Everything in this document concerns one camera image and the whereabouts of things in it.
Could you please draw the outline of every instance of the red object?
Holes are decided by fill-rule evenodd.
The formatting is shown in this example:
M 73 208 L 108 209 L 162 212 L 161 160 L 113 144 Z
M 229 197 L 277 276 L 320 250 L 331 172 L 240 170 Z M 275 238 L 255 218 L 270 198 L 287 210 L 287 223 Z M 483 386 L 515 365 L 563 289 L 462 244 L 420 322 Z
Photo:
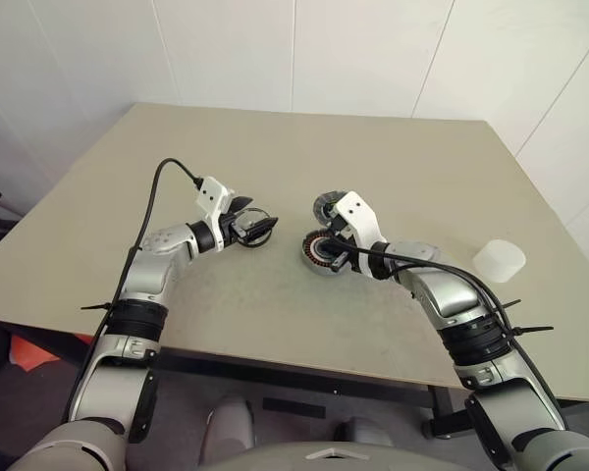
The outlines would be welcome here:
M 75 337 L 78 337 L 85 343 L 91 343 L 92 340 L 92 336 L 82 334 L 75 334 Z M 55 361 L 59 358 L 27 340 L 18 336 L 11 336 L 11 354 L 9 355 L 9 359 L 14 365 L 20 365 L 26 372 L 29 372 L 43 363 Z

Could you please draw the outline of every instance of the table leg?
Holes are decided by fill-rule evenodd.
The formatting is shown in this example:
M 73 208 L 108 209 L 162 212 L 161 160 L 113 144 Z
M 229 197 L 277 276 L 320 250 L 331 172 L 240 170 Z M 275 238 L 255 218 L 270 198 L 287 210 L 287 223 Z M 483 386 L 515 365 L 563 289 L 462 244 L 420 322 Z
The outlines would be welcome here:
M 473 426 L 466 410 L 454 412 L 450 390 L 438 386 L 428 386 L 432 394 L 433 419 L 423 422 L 421 431 L 426 438 L 448 440 L 471 433 Z

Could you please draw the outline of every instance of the metal table frame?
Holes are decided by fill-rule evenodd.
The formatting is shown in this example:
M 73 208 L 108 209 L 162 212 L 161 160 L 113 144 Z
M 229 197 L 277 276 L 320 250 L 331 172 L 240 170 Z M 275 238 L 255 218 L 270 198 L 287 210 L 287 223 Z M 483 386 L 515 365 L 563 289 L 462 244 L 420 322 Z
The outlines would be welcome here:
M 88 349 L 86 342 L 70 333 L 2 321 L 0 327 L 76 366 L 82 364 Z M 451 439 L 473 433 L 466 410 L 454 411 L 450 390 L 444 387 L 428 386 L 427 389 L 420 389 L 399 381 L 168 347 L 162 348 L 155 368 L 319 393 L 400 402 L 431 409 L 433 418 L 425 421 L 421 429 L 426 438 Z M 589 402 L 575 400 L 560 399 L 560 404 L 565 415 L 589 408 Z

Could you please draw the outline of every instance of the gray floor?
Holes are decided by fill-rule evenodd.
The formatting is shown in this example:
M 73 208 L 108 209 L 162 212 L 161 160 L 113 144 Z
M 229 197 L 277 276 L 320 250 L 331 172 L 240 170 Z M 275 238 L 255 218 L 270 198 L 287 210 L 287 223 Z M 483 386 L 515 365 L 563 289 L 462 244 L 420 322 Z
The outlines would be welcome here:
M 28 374 L 12 365 L 0 371 L 0 449 L 22 454 L 58 423 L 74 374 L 75 369 L 63 362 L 42 365 Z M 207 414 L 226 393 L 250 400 L 260 444 L 330 440 L 337 424 L 359 415 L 385 427 L 398 447 L 474 470 L 495 469 L 475 436 L 425 440 L 420 433 L 421 421 L 429 417 L 425 409 L 179 373 L 162 373 L 150 434 L 143 443 L 130 446 L 129 469 L 194 469 Z M 324 405 L 327 418 L 264 411 L 263 397 Z M 454 400 L 461 404 L 462 393 Z M 573 430 L 589 436 L 589 411 L 568 419 Z

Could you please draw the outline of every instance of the white wall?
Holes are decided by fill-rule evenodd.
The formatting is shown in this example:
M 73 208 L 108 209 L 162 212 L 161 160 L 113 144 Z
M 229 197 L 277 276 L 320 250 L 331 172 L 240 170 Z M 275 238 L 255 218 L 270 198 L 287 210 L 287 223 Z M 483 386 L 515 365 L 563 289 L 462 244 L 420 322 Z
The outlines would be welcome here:
M 589 258 L 589 0 L 0 0 L 0 189 L 132 103 L 484 119 Z

